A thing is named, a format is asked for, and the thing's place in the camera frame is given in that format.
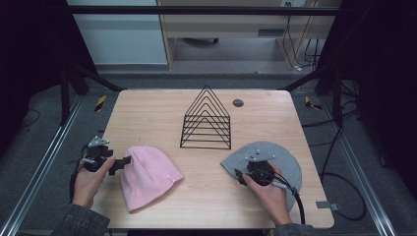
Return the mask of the light wooden desk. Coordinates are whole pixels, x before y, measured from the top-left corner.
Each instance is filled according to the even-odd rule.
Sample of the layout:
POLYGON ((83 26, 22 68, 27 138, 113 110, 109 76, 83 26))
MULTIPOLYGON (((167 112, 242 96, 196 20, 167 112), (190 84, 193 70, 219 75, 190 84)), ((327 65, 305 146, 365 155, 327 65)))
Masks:
MULTIPOLYGON (((302 7, 340 6, 342 0, 156 0, 158 6, 302 7)), ((162 15, 162 35, 168 65, 173 65, 180 38, 272 38, 288 69, 301 67, 305 40, 325 39, 333 16, 162 15)))

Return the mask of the grey tape strip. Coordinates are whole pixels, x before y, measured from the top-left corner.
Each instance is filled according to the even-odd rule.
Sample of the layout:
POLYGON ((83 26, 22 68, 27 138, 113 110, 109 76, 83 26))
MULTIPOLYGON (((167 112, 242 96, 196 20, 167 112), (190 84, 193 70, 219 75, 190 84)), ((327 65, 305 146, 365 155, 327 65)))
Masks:
POLYGON ((340 207, 338 204, 331 203, 329 201, 316 201, 317 208, 328 208, 331 211, 339 211, 340 207))

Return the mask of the black wire triangle rack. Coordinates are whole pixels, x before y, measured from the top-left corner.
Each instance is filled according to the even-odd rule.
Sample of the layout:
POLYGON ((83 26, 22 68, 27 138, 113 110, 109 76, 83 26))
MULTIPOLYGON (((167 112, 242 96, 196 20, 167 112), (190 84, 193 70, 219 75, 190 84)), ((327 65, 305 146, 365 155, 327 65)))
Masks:
POLYGON ((204 86, 185 112, 181 148, 231 149, 231 118, 209 86, 204 86))

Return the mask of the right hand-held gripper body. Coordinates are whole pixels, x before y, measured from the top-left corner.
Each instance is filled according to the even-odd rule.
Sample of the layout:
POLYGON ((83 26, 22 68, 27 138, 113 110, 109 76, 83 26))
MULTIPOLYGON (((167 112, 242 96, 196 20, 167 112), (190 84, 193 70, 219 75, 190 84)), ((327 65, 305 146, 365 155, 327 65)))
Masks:
POLYGON ((259 185, 269 185, 274 177, 273 168, 268 163, 274 156, 259 149, 246 157, 248 175, 259 185))

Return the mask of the black horizontal frame bar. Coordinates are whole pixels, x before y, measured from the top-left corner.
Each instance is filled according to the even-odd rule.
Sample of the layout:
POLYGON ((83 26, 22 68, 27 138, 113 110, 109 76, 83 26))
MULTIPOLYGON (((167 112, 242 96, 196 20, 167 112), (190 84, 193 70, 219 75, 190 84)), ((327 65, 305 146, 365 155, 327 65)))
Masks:
POLYGON ((251 16, 336 16, 338 8, 319 7, 221 7, 221 6, 80 6, 67 8, 72 14, 114 15, 251 15, 251 16))

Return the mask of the white panel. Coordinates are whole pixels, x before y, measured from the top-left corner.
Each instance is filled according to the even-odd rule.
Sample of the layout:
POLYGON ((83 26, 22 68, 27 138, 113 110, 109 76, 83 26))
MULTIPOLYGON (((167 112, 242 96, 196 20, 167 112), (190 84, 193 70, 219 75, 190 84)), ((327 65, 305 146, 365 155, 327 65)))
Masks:
POLYGON ((75 14, 95 65, 166 64, 158 15, 75 14))

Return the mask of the black metal stand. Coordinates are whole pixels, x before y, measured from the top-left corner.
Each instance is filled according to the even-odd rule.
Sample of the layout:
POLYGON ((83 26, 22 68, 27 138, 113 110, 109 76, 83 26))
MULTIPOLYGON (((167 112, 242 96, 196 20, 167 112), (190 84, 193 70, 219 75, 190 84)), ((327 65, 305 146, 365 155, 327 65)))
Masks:
POLYGON ((307 82, 318 79, 319 82, 315 87, 315 93, 317 95, 327 94, 332 89, 332 107, 331 114, 332 119, 335 121, 338 127, 342 126, 342 108, 341 108, 341 84, 342 77, 339 70, 332 66, 323 66, 316 69, 314 72, 304 76, 298 81, 282 88, 282 90, 293 91, 307 82))
POLYGON ((125 90, 125 88, 121 88, 110 83, 98 73, 88 70, 80 64, 70 64, 68 66, 64 66, 59 74, 59 77, 61 91, 61 126, 69 120, 71 114, 69 86, 72 86, 76 94, 86 94, 89 91, 89 86, 87 85, 85 78, 88 78, 112 91, 125 90))

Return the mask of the aluminium floor rail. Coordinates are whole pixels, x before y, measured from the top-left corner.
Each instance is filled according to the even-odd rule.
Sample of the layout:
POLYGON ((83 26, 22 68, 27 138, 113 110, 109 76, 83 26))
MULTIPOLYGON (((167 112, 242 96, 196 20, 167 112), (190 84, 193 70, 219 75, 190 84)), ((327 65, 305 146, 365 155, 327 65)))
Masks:
POLYGON ((391 220, 389 219, 375 188, 372 186, 369 177, 361 166, 353 146, 349 143, 348 137, 343 133, 346 127, 345 122, 349 118, 356 117, 357 114, 357 110, 342 110, 342 126, 338 127, 336 124, 331 125, 336 133, 335 142, 337 143, 338 149, 346 162, 347 169, 353 178, 354 186, 364 200, 366 212, 371 216, 379 235, 397 236, 391 220))
POLYGON ((70 114, 63 125, 57 130, 47 151, 43 155, 40 163, 37 165, 32 174, 24 192, 19 198, 12 213, 0 228, 0 236, 15 236, 26 217, 33 200, 35 199, 55 157, 57 156, 61 146, 63 145, 73 123, 80 111, 80 107, 84 101, 83 95, 76 95, 70 108, 70 114))

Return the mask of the grey beanie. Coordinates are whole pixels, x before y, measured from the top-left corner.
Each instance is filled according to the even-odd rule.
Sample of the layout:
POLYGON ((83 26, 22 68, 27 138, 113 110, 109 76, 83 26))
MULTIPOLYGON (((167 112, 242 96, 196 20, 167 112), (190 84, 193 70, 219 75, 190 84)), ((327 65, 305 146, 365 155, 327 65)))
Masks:
POLYGON ((271 183, 286 189, 287 208, 292 209, 296 203, 293 192, 298 193, 301 189, 302 173, 296 158, 286 148, 271 142, 254 142, 240 147, 223 159, 220 164, 236 179, 234 169, 239 169, 243 175, 248 175, 246 157, 258 149, 274 156, 273 160, 268 161, 274 171, 271 183))

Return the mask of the black curtain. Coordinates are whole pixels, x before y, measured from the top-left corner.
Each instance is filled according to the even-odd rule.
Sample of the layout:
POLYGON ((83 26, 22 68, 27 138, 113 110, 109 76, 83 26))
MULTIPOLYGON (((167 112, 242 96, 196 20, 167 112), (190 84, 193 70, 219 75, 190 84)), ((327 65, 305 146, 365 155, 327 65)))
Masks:
POLYGON ((56 10, 67 5, 67 0, 0 0, 0 156, 21 127, 30 98, 59 84, 63 56, 96 71, 74 16, 56 10))
POLYGON ((359 84, 374 139, 417 200, 417 0, 341 0, 321 62, 359 84))

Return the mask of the person's left hand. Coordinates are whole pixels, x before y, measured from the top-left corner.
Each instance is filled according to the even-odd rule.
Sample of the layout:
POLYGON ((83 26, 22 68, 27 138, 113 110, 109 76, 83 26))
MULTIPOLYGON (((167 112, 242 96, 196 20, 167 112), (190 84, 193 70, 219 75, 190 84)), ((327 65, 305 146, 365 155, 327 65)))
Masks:
POLYGON ((115 157, 108 157, 102 166, 95 172, 90 172, 83 167, 81 163, 77 170, 77 177, 74 184, 74 195, 72 204, 91 208, 93 205, 93 198, 100 188, 106 173, 113 166, 115 157))

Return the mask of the person's right hand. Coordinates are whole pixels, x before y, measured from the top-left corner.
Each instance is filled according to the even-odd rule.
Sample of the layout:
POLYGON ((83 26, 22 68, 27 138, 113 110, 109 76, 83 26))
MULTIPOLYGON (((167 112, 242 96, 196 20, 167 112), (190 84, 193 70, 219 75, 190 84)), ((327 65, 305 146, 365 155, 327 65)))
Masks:
POLYGON ((275 187, 272 184, 261 186, 246 174, 243 175, 243 179, 247 187, 259 199, 276 226, 292 222, 287 208, 286 191, 284 189, 275 187))

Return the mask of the pink beanie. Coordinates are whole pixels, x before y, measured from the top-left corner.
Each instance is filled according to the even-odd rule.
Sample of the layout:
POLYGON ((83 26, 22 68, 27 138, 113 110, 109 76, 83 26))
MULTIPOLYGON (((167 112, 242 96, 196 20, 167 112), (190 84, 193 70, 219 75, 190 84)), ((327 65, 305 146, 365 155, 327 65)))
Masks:
POLYGON ((131 162, 120 173, 120 182, 129 213, 162 197, 184 178, 170 158, 156 147, 129 147, 127 154, 131 162))

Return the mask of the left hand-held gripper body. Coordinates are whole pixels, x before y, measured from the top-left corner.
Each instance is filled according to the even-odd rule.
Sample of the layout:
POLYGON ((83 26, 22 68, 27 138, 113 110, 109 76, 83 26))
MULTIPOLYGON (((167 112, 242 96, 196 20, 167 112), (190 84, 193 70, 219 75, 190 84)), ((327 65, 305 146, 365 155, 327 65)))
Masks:
POLYGON ((97 171, 106 158, 113 155, 113 150, 107 146, 108 144, 108 140, 95 136, 87 145, 82 147, 81 159, 86 170, 90 172, 97 171))

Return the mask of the yellow black hazard tape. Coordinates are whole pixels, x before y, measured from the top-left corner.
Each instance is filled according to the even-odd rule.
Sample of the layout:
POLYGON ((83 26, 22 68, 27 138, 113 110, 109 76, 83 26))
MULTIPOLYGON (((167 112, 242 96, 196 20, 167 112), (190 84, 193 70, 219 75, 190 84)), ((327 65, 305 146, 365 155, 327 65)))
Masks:
POLYGON ((323 108, 318 104, 313 104, 309 96, 305 96, 306 107, 313 108, 315 110, 322 110, 323 108))
POLYGON ((94 112, 99 112, 99 111, 101 110, 102 105, 103 105, 104 101, 106 100, 106 97, 107 97, 107 95, 102 95, 102 96, 98 99, 97 104, 96 104, 96 106, 95 106, 95 108, 94 108, 94 112))

